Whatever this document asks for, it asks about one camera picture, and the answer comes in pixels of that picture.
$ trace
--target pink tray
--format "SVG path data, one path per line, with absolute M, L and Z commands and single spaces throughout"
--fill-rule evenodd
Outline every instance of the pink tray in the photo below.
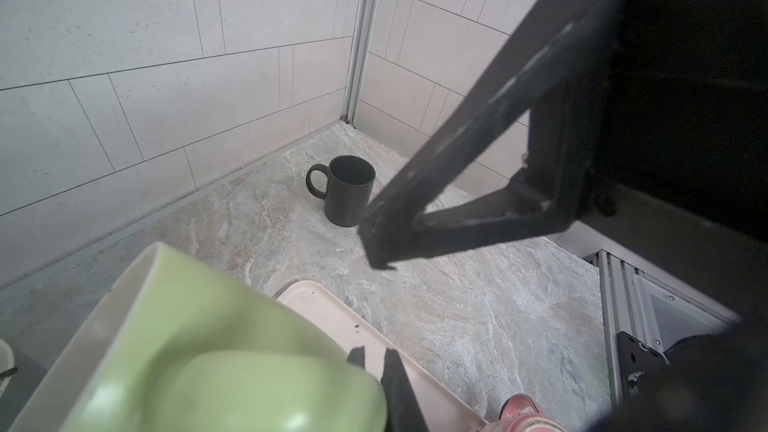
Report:
M 312 322 L 346 352 L 364 345 L 366 370 L 378 379 L 384 369 L 384 350 L 397 350 L 431 432 L 469 432 L 486 425 L 472 408 L 317 282 L 297 282 L 277 301 Z

